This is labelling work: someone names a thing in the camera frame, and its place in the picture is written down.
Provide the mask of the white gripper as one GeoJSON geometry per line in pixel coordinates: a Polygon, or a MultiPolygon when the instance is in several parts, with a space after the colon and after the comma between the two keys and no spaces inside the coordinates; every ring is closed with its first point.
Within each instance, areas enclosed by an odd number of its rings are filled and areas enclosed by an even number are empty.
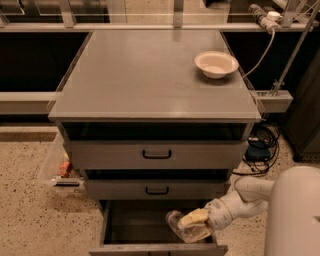
{"type": "Polygon", "coordinates": [[[208,202],[204,208],[198,208],[183,216],[178,221],[179,229],[205,227],[208,220],[213,230],[223,230],[239,217],[240,201],[234,198],[222,197],[208,202]]]}

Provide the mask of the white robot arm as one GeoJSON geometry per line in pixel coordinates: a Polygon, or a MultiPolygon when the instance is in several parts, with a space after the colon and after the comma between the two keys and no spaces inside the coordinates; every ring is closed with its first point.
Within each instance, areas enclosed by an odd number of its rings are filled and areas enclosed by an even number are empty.
{"type": "Polygon", "coordinates": [[[178,222],[222,230],[237,218],[267,212],[264,256],[320,256],[320,169],[292,167],[276,180],[240,177],[233,190],[178,222]]]}

